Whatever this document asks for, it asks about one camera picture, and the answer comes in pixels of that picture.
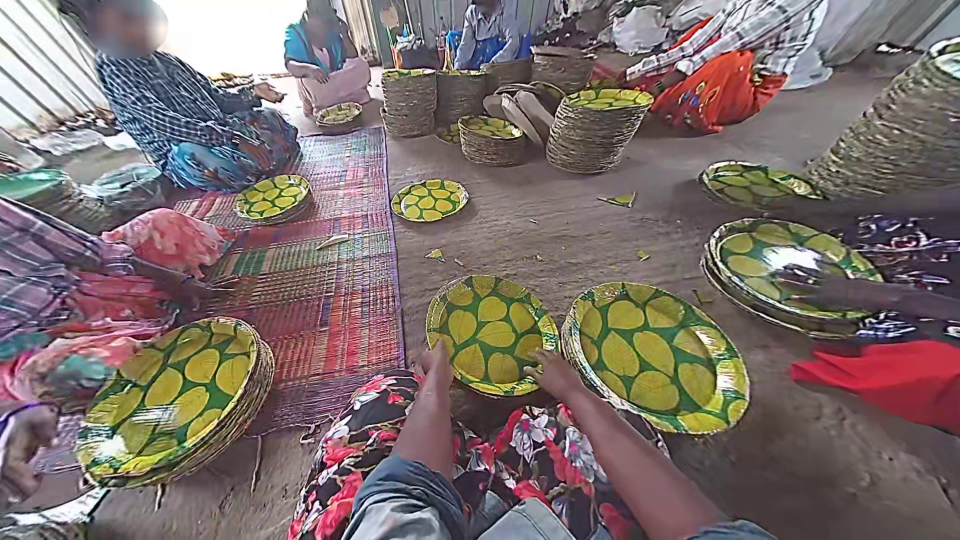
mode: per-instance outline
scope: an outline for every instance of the plaid shirt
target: plaid shirt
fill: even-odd
[[[111,276],[133,273],[133,250],[0,196],[0,338],[49,328],[72,309],[80,281],[67,266]]]
[[[722,54],[742,50],[754,52],[756,73],[789,74],[813,42],[827,6],[828,0],[730,0],[693,37],[643,59],[627,70],[627,78],[661,73],[675,64],[691,75]]]
[[[120,127],[161,169],[175,144],[233,144],[243,135],[227,116],[260,105],[251,86],[223,91],[169,53],[135,59],[98,53],[96,67]]]

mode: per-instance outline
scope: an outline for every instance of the paper plate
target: paper plate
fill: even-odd
[[[882,282],[874,266],[837,238],[806,225],[774,219],[741,219],[720,226],[710,236],[710,256],[724,281],[755,300],[814,320],[858,319],[861,309],[828,310],[793,300],[773,274],[787,264],[820,267],[851,280]]]
[[[303,202],[309,192],[310,183],[302,176],[274,176],[237,194],[234,209],[240,217],[256,223],[291,212]]]
[[[359,103],[352,101],[338,103],[332,107],[327,107],[317,114],[317,122],[326,126],[337,126],[346,124],[356,118],[363,112],[363,107]]]
[[[450,124],[437,130],[437,138],[447,144],[460,144],[460,124]]]
[[[573,302],[561,334],[590,385],[660,430],[714,433],[747,410],[750,383],[736,347],[700,309],[662,289],[597,285]]]
[[[751,209],[781,206],[791,197],[825,199],[809,181],[747,161],[719,161],[700,173],[700,184],[724,203]]]
[[[557,351],[557,325],[526,287],[495,276],[448,283],[426,312],[427,345],[446,342],[453,372],[492,396],[522,396],[540,386],[523,375],[536,349]]]
[[[523,130],[500,118],[470,116],[461,118],[460,122],[463,126],[461,129],[466,128],[478,135],[488,136],[490,138],[514,140],[523,137]]]
[[[617,88],[583,90],[566,96],[565,100],[568,100],[571,107],[584,107],[594,110],[615,110],[628,107],[649,108],[654,104],[654,97],[647,92]]]
[[[398,191],[390,209],[410,221],[437,221],[460,211],[469,198],[467,190],[458,182],[424,180]]]
[[[77,456],[98,482],[176,465],[216,430],[250,377],[257,339],[236,319],[204,319],[152,341],[94,397]]]

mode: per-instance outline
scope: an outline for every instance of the striped mat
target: striped mat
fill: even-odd
[[[240,277],[213,311],[254,325],[276,357],[253,434],[321,422],[404,359],[383,128],[303,137],[300,147],[291,174],[310,182],[314,208],[293,222],[250,227],[234,213],[233,195],[175,206],[239,232],[208,275]],[[337,233],[351,240],[316,249]]]

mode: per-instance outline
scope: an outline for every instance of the dirt floor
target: dirt floor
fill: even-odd
[[[424,340],[423,317],[435,291],[469,273],[526,285],[558,323],[579,292],[601,282],[647,282],[690,302],[697,289],[712,300],[704,310],[745,357],[753,399],[735,429],[667,442],[675,462],[724,510],[783,540],[960,537],[953,487],[960,485],[957,439],[792,383],[788,367],[806,356],[808,343],[720,298],[697,265],[708,234],[744,215],[706,200],[692,181],[701,169],[744,159],[800,170],[886,82],[838,73],[810,90],[784,92],[755,118],[707,137],[676,137],[657,129],[651,117],[623,162],[595,177],[559,171],[533,147],[528,163],[495,169],[468,162],[432,136],[391,137],[392,191],[449,178],[470,192],[469,205],[441,222],[395,221],[408,352]],[[281,81],[288,90],[291,83]],[[299,114],[296,93],[290,98],[286,108]],[[375,116],[375,108],[365,115]],[[596,199],[632,191],[632,209]],[[442,248],[449,262],[423,257],[434,248]],[[650,258],[637,260],[636,250]],[[299,435],[264,437],[253,494],[256,442],[244,439],[208,468],[169,486],[159,511],[153,488],[110,493],[96,513],[93,537],[283,538],[313,451]]]

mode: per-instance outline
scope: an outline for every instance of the metal sheet wall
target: metal sheet wall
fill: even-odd
[[[0,127],[24,137],[106,108],[93,51],[49,0],[0,3]]]

